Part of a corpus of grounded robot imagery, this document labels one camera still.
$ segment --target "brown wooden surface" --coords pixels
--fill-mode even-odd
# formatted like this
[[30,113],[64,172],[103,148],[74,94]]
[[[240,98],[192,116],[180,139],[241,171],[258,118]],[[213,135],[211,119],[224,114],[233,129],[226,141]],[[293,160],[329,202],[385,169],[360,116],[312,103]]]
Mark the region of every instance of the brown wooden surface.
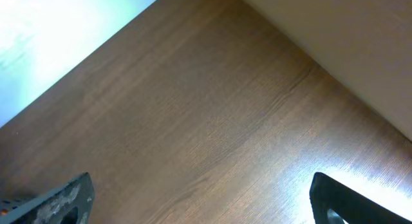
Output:
[[90,172],[90,223],[313,223],[316,171],[412,194],[411,143],[241,0],[157,1],[0,147],[3,194]]

